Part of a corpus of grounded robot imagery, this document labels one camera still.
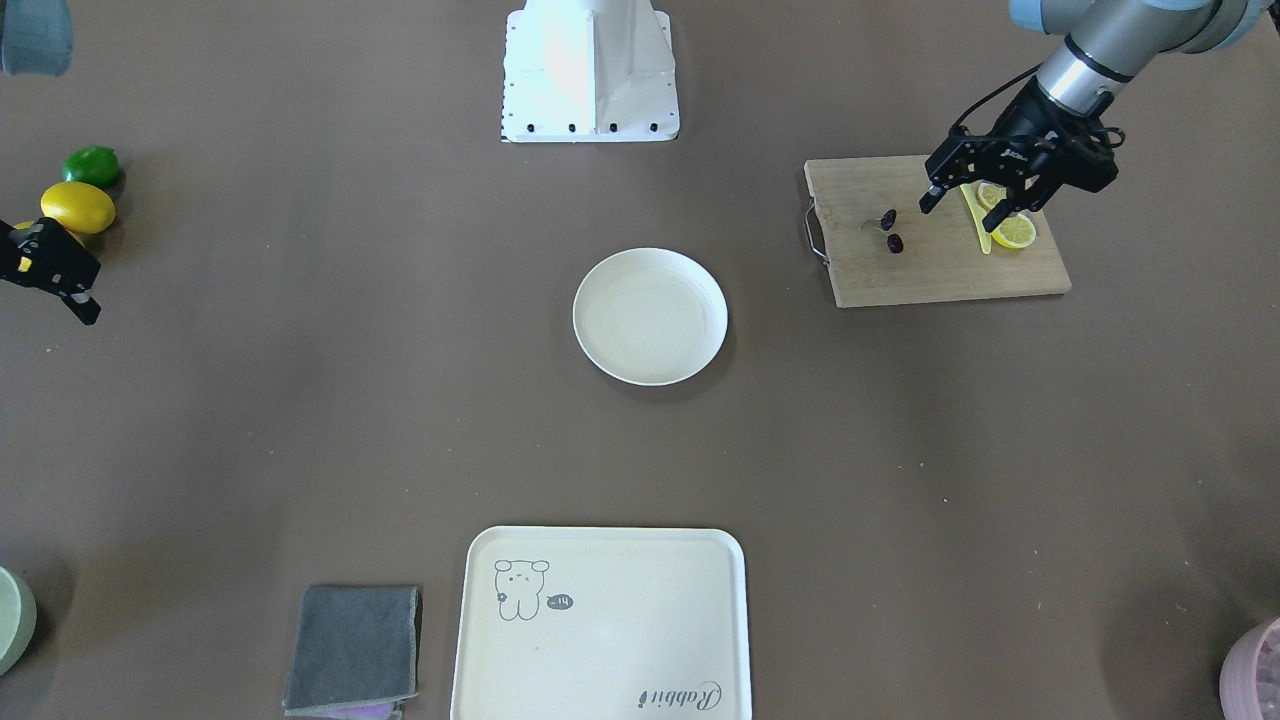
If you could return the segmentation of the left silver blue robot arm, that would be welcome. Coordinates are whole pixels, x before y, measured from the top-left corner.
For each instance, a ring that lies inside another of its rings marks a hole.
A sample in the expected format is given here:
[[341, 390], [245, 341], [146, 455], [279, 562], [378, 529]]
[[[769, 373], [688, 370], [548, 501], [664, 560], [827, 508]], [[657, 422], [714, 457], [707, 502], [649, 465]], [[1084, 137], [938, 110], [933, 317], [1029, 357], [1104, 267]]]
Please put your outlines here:
[[950, 190], [989, 182], [1005, 197], [982, 225], [996, 229], [1018, 211], [1041, 210], [1062, 187], [1097, 193], [1117, 177], [1121, 129], [1103, 123], [1117, 95], [1158, 55], [1228, 47], [1275, 1], [1012, 1], [1016, 26], [1057, 35], [1039, 65], [1010, 81], [1012, 101], [991, 129], [955, 120], [925, 159], [929, 181], [919, 208], [929, 214]]

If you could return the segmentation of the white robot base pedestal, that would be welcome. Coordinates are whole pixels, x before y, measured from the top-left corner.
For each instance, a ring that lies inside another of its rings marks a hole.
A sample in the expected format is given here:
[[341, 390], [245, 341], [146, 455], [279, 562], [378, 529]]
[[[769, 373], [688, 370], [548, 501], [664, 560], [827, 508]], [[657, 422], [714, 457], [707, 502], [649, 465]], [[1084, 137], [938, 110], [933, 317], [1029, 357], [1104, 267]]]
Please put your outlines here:
[[526, 1], [506, 18], [503, 72], [507, 143], [678, 137], [671, 18], [649, 1]]

